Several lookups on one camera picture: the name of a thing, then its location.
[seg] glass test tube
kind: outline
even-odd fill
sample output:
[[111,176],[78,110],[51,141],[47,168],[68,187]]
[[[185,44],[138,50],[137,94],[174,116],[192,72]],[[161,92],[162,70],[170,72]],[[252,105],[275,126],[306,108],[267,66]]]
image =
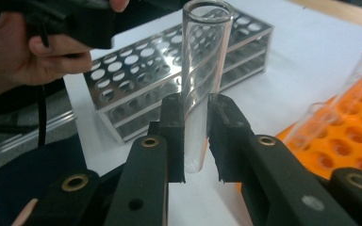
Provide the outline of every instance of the glass test tube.
[[330,124],[339,124],[343,117],[355,112],[355,106],[362,101],[362,56],[352,74],[343,85],[341,92],[329,105],[315,103],[294,125],[283,142],[293,151],[304,151]]
[[185,119],[185,172],[198,172],[207,148],[207,101],[218,93],[234,18],[217,0],[190,1],[183,7],[182,89]]

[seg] human hand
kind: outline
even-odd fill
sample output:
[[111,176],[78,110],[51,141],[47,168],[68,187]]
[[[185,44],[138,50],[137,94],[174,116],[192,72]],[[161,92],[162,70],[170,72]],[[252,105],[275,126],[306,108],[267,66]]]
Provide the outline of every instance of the human hand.
[[[115,11],[123,11],[128,0],[110,0]],[[25,18],[19,13],[0,16],[0,93],[20,85],[41,85],[67,73],[91,69],[90,47],[65,35],[50,35],[50,46],[41,37],[28,38]]]
[[14,220],[14,222],[11,224],[11,226],[21,226],[24,225],[27,221],[28,217],[30,217],[31,212],[33,211],[35,205],[37,204],[37,199],[32,199],[20,212],[19,216]]

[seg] black plastic part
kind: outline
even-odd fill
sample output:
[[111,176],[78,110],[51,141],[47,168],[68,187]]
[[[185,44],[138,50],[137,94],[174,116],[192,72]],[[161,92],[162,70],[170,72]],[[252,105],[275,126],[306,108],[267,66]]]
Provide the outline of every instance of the black plastic part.
[[180,94],[166,96],[160,109],[159,135],[169,145],[169,182],[185,183],[184,174],[184,117]]
[[[233,182],[241,179],[254,225],[356,225],[280,140],[252,136],[232,99],[219,94],[211,109],[210,150],[215,150],[220,178]],[[236,148],[230,142],[233,138]],[[244,168],[242,163],[251,168]]]
[[[0,11],[17,11],[47,34],[66,34],[92,48],[109,49],[115,13],[104,0],[1,0]],[[46,34],[41,33],[46,42]]]
[[254,135],[250,123],[237,105],[224,95],[210,95],[209,109],[212,123],[209,148],[215,158],[219,180],[241,182],[250,170],[246,159],[242,158],[246,138]]
[[149,122],[148,135],[158,135],[158,121]]
[[167,142],[136,139],[107,212],[106,226],[167,225]]
[[[81,179],[77,175],[86,176],[87,183],[74,191],[64,190],[63,184],[70,188],[80,185]],[[73,178],[73,180],[66,183],[68,178]],[[94,216],[97,215],[101,206],[100,199],[96,197],[98,186],[99,176],[91,170],[74,171],[63,175],[37,202],[25,225],[95,225]]]
[[336,169],[327,186],[328,192],[348,214],[362,225],[362,170]]

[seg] test tube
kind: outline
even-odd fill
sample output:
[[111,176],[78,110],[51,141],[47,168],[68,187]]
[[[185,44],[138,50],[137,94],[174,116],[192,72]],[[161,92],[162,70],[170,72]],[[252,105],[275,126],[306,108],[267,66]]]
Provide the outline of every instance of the test tube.
[[202,169],[208,142],[209,93],[219,93],[234,9],[217,0],[183,7],[182,88],[185,172]]
[[[349,99],[349,104],[346,105],[344,99]],[[343,85],[343,88],[337,98],[335,98],[333,105],[337,107],[342,105],[343,111],[352,112],[357,102],[362,99],[362,55],[354,67],[351,75]]]

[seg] white surface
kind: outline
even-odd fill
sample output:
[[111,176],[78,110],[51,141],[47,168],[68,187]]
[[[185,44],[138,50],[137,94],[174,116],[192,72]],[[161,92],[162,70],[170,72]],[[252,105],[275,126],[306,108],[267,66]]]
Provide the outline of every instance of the white surface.
[[[235,8],[274,25],[268,68],[223,94],[233,98],[257,134],[276,135],[297,121],[307,107],[337,94],[362,53],[362,27],[288,1],[233,0]],[[110,51],[181,23],[181,13],[115,37]],[[119,146],[96,114],[83,75],[68,75],[81,143],[90,169],[104,174],[123,163],[131,142]],[[169,225],[251,225],[234,185],[218,182],[210,152],[202,171],[186,184],[170,185]]]

